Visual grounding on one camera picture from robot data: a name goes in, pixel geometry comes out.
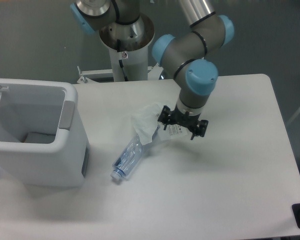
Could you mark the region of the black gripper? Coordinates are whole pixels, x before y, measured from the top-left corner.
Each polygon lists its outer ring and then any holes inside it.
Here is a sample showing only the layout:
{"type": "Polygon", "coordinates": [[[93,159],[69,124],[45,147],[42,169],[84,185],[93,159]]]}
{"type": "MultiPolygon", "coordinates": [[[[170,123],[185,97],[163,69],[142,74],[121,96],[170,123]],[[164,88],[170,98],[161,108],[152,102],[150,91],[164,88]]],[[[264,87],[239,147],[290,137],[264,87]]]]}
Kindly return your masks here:
{"type": "Polygon", "coordinates": [[[161,113],[158,116],[158,122],[163,124],[163,129],[166,130],[168,125],[180,125],[192,133],[191,140],[195,137],[204,137],[209,121],[208,120],[198,120],[198,115],[190,115],[187,111],[182,113],[176,106],[172,111],[167,105],[164,105],[161,113]]]}

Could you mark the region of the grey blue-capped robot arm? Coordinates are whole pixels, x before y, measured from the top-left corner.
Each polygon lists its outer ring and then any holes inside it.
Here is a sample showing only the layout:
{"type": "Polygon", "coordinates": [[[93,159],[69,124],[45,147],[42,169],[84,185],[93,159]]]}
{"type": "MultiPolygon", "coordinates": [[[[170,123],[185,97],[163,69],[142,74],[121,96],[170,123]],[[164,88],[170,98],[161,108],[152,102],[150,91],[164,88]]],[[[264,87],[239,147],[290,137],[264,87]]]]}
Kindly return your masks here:
{"type": "Polygon", "coordinates": [[[200,114],[219,75],[206,55],[231,41],[235,29],[208,0],[181,0],[179,5],[190,33],[181,38],[166,34],[157,40],[154,24],[141,12],[138,0],[77,0],[70,10],[78,25],[87,34],[98,33],[108,48],[114,81],[147,80],[152,55],[180,87],[175,108],[164,106],[159,122],[165,127],[180,125],[193,137],[203,137],[208,121],[200,114]]]}

